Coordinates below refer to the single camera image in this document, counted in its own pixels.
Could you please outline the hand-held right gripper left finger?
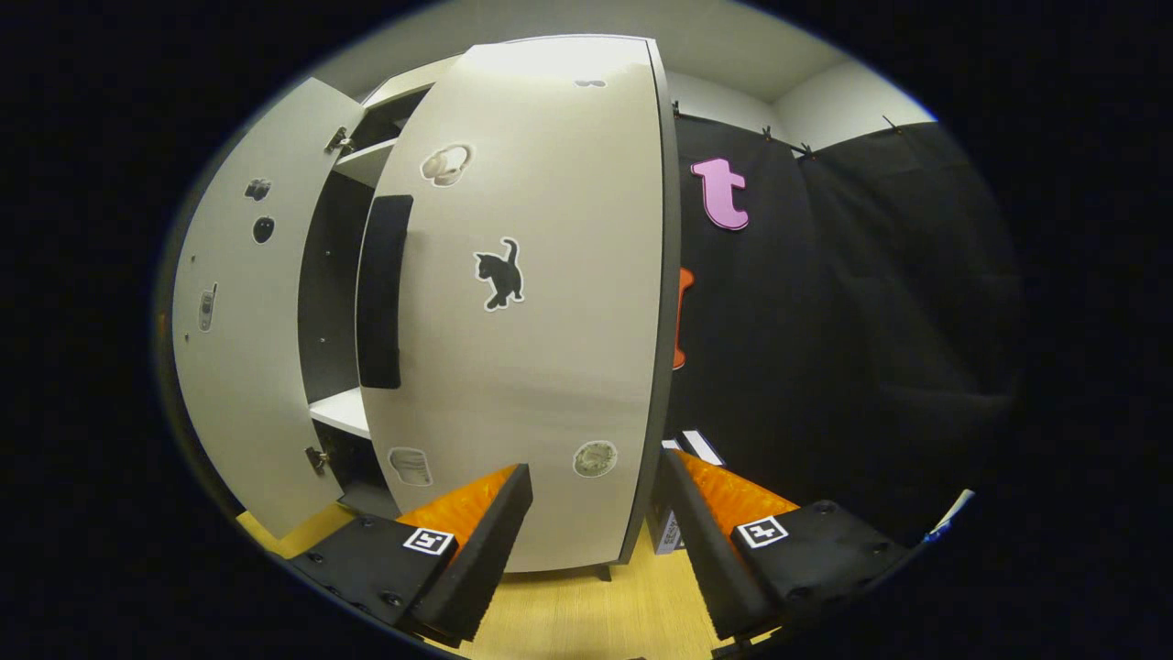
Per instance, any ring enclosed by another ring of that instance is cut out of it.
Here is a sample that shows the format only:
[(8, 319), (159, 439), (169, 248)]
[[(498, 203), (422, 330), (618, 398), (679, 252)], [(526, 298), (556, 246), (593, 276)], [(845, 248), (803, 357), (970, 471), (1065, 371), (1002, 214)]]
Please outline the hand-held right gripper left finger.
[(511, 464), (395, 520), (357, 515), (286, 562), (299, 579), (384, 628), (473, 642), (533, 505)]

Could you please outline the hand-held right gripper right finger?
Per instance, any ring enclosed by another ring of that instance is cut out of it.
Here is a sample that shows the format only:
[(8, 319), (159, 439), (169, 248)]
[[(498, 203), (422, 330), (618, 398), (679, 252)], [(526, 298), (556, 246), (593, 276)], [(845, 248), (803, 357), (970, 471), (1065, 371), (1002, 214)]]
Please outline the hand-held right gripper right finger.
[(834, 501), (796, 506), (728, 469), (664, 448), (662, 483), (718, 638), (814, 628), (911, 558)]

